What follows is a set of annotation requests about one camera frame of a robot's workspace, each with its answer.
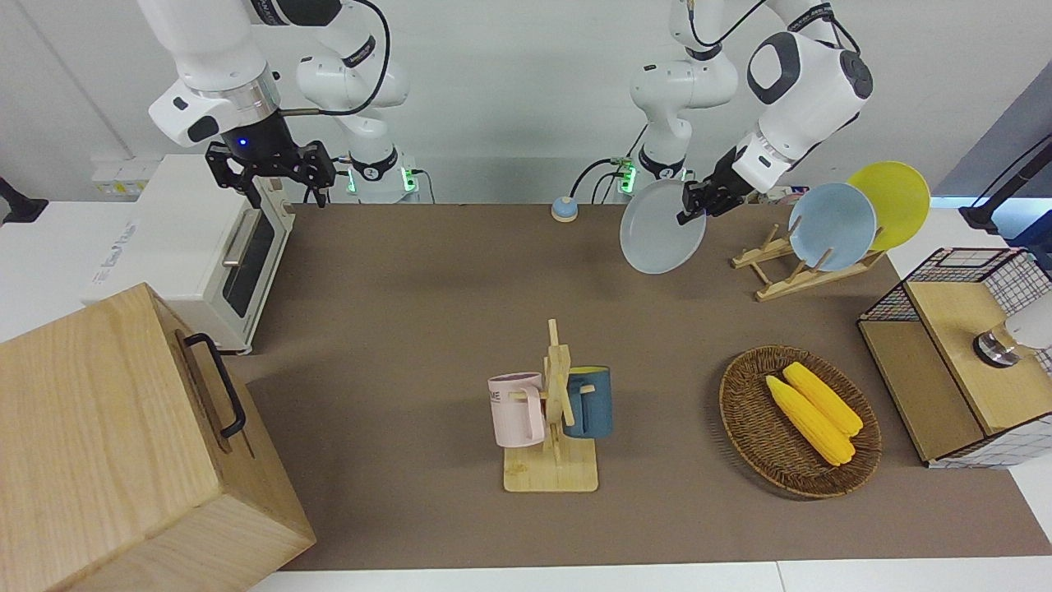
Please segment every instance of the mug handle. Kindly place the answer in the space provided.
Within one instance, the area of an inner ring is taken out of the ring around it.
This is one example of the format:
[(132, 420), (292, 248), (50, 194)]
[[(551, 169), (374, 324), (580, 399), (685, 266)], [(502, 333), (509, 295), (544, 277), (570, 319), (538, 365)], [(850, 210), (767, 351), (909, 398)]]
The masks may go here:
[(595, 392), (595, 385), (582, 385), (578, 390), (581, 395), (581, 432), (588, 433), (588, 406), (585, 405), (585, 395)]
[(526, 392), (526, 408), (529, 411), (529, 437), (531, 440), (544, 437), (544, 414), (541, 412), (541, 391), (532, 385), (520, 387)]

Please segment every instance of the table mat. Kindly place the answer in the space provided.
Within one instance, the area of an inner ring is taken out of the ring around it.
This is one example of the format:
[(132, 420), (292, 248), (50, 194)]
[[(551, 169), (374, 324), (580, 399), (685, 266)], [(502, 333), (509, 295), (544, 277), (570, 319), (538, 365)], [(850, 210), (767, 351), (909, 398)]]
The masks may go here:
[[(318, 544), (290, 570), (480, 568), (1049, 554), (1011, 475), (929, 470), (910, 444), (858, 314), (896, 282), (887, 262), (758, 304), (728, 258), (782, 206), (710, 219), (696, 254), (645, 275), (623, 208), (299, 207), (249, 382)], [(784, 277), (791, 261), (764, 263)], [(612, 436), (591, 494), (502, 489), (486, 379), (542, 370), (549, 318), (576, 365), (611, 368)], [(785, 499), (741, 463), (720, 377), (766, 344), (809, 350), (869, 397), (884, 457), (857, 492)]]

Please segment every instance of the wooden mug stand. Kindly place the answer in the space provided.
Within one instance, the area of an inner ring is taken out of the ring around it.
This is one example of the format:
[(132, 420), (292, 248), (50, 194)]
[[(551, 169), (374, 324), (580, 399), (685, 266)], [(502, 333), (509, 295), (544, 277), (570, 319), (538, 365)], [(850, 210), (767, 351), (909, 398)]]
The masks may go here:
[(504, 449), (504, 489), (512, 493), (592, 492), (599, 489), (595, 441), (563, 434), (564, 423), (574, 424), (566, 392), (570, 348), (559, 343), (555, 320), (548, 320), (548, 355), (544, 359), (547, 391), (541, 392), (548, 433), (543, 444)]
[[(815, 285), (822, 285), (823, 283), (829, 283), (831, 281), (836, 281), (838, 279), (844, 279), (846, 277), (867, 271), (887, 252), (886, 250), (870, 250), (857, 263), (849, 267), (835, 271), (820, 270), (822, 264), (825, 263), (826, 260), (833, 253), (833, 249), (829, 248), (823, 252), (818, 262), (815, 263), (814, 266), (808, 266), (805, 261), (800, 261), (788, 277), (781, 281), (771, 281), (771, 279), (767, 277), (767, 273), (764, 272), (764, 269), (760, 267), (760, 263), (770, 261), (772, 259), (778, 259), (788, 254), (795, 257), (792, 245), (789, 243), (789, 237), (796, 231), (796, 228), (800, 227), (800, 222), (803, 219), (803, 216), (798, 216), (789, 227), (789, 231), (781, 238), (774, 238), (781, 227), (780, 224), (774, 224), (771, 231), (767, 233), (767, 238), (764, 240), (762, 245), (752, 249), (742, 249), (741, 254), (730, 260), (731, 266), (735, 269), (745, 266), (752, 268), (752, 270), (755, 271), (756, 275), (760, 278), (760, 281), (764, 282), (764, 286), (756, 290), (756, 301), (761, 303), (773, 301), (774, 299), (782, 298), (782, 295), (787, 295), (809, 287), (814, 287)], [(875, 239), (876, 236), (879, 236), (883, 230), (883, 227), (877, 228), (876, 234), (873, 238)]]

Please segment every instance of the wicker basket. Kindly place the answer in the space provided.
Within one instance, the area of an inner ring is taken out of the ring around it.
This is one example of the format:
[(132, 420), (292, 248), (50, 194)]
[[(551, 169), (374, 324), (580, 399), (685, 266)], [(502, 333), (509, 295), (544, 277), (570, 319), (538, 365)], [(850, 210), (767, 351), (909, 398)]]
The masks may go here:
[[(863, 421), (851, 438), (855, 456), (832, 467), (774, 405), (764, 377), (798, 362), (822, 379)], [(731, 444), (745, 462), (780, 489), (806, 498), (835, 497), (869, 481), (881, 462), (881, 428), (869, 402), (841, 371), (804, 350), (765, 346), (727, 367), (720, 385), (720, 414)]]

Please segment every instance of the box handle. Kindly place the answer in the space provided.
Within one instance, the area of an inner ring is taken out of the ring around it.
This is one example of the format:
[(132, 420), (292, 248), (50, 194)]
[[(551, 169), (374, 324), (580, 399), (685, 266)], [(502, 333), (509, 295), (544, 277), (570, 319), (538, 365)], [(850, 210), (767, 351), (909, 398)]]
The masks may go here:
[(219, 431), (219, 435), (229, 440), (231, 436), (244, 429), (245, 410), (241, 407), (241, 400), (238, 399), (238, 391), (234, 388), (230, 375), (226, 372), (226, 365), (223, 364), (223, 359), (219, 355), (219, 348), (216, 347), (216, 343), (211, 341), (211, 338), (208, 338), (204, 333), (195, 333), (194, 335), (183, 340), (183, 344), (185, 344), (187, 348), (194, 347), (198, 344), (204, 344), (208, 347), (208, 353), (211, 354), (211, 360), (216, 363), (216, 370), (219, 371), (219, 377), (223, 381), (223, 387), (226, 388), (227, 396), (230, 397), (230, 407), (234, 408), (234, 423)]

